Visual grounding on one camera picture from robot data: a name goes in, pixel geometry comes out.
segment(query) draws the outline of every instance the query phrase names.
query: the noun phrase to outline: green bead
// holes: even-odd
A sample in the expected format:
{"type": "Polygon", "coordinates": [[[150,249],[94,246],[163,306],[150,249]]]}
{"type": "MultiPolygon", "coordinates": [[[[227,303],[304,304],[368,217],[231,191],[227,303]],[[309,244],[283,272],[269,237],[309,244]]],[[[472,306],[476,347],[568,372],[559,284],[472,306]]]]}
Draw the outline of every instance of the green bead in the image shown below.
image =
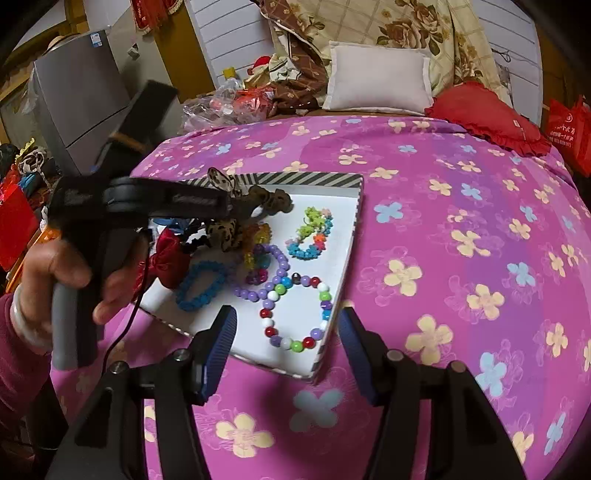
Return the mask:
{"type": "Polygon", "coordinates": [[[296,353],[304,351],[304,345],[302,345],[302,343],[299,340],[292,341],[290,348],[292,351],[296,353]]]}

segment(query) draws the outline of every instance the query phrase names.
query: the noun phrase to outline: red bead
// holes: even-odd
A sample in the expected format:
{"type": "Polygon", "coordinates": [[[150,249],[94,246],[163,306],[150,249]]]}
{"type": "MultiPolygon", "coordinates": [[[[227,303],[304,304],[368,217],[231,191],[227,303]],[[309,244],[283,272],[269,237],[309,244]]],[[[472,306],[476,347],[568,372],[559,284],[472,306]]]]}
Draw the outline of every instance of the red bead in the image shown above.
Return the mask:
{"type": "Polygon", "coordinates": [[[306,337],[301,341],[301,344],[304,346],[304,348],[314,348],[314,345],[316,345],[316,340],[314,340],[312,337],[306,337]]]}

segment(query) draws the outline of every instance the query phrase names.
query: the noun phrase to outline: wrist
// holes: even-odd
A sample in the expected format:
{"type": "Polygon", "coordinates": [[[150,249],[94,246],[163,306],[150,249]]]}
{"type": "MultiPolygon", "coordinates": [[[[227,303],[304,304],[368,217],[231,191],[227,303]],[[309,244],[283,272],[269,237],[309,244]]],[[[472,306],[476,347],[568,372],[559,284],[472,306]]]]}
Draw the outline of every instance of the wrist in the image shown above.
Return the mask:
{"type": "Polygon", "coordinates": [[[51,337],[48,337],[45,332],[36,329],[31,322],[29,322],[22,314],[20,304],[20,286],[12,297],[12,305],[10,307],[10,323],[16,336],[23,342],[23,344],[33,353],[37,355],[46,355],[51,351],[51,337]]]}

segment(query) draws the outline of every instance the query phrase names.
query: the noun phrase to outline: floral quilt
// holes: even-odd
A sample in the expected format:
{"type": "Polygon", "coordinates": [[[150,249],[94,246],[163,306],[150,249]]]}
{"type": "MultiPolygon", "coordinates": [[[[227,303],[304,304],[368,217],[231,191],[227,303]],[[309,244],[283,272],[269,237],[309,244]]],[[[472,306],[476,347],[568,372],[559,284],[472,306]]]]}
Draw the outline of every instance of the floral quilt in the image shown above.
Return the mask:
{"type": "Polygon", "coordinates": [[[478,79],[509,102],[470,0],[261,0],[275,55],[269,75],[278,107],[322,105],[331,72],[329,41],[424,48],[433,95],[478,79]]]}
{"type": "MultiPolygon", "coordinates": [[[[417,362],[465,362],[528,478],[545,478],[591,393],[591,212],[555,148],[522,158],[444,121],[318,116],[167,140],[135,174],[189,180],[212,166],[363,174],[342,304],[417,362]]],[[[108,325],[102,348],[127,315],[108,325]]],[[[187,343],[141,314],[111,360],[142,365],[187,343]]],[[[363,477],[381,410],[359,394],[336,333],[324,362],[310,385],[228,360],[217,393],[194,408],[213,479],[363,477]]],[[[68,418],[99,370],[100,359],[53,373],[68,418]]],[[[150,479],[161,480],[153,404],[144,413],[150,479]]],[[[422,418],[417,479],[427,456],[422,418]]]]}

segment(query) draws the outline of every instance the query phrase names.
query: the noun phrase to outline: red shopping bag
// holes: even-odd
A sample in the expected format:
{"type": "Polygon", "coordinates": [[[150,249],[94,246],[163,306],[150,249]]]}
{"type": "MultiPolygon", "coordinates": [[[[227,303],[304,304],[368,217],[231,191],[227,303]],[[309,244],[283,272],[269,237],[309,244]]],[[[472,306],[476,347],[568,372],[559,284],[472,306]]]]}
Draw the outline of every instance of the red shopping bag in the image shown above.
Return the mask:
{"type": "Polygon", "coordinates": [[[570,167],[586,177],[591,174],[591,115],[582,96],[571,109],[550,101],[546,134],[570,167]]]}
{"type": "Polygon", "coordinates": [[[17,184],[0,192],[0,267],[9,271],[25,251],[39,221],[17,184]]]}

